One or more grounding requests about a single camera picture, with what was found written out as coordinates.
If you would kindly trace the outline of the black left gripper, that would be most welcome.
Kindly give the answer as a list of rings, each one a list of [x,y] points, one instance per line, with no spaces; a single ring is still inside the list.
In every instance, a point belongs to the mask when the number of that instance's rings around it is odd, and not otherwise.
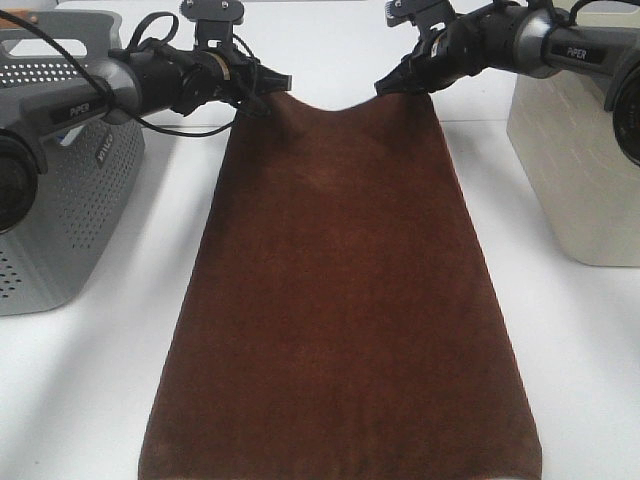
[[[172,110],[183,116],[207,103],[222,102],[246,116],[265,117],[270,107],[262,97],[290,91],[292,86],[290,75],[242,53],[226,56],[219,49],[181,51],[177,62],[184,72]]]

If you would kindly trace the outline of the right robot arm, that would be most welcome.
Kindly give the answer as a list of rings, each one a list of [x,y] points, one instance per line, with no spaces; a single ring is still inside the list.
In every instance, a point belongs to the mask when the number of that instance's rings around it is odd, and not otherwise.
[[[448,1],[389,1],[388,26],[410,22],[418,42],[378,80],[379,95],[434,93],[486,68],[537,79],[571,71],[592,78],[603,90],[615,139],[639,161],[639,31],[631,27],[580,26],[579,11],[550,1],[492,1],[458,13]]]

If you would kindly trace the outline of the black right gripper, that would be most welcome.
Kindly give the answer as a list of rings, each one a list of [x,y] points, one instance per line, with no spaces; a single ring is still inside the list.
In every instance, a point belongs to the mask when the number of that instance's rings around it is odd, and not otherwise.
[[[493,11],[477,9],[457,14],[444,27],[436,26],[426,40],[419,39],[400,63],[374,84],[379,96],[422,94],[444,90],[463,77],[473,77],[490,67],[483,21]]]

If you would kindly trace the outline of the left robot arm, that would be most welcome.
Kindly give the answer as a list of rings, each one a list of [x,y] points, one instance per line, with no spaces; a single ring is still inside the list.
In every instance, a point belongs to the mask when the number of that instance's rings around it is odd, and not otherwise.
[[[44,143],[58,134],[98,119],[123,124],[164,110],[188,116],[213,101],[265,116],[262,95],[291,86],[290,76],[237,50],[164,45],[112,50],[91,65],[87,79],[8,89],[1,95],[1,229],[31,210],[48,171]]]

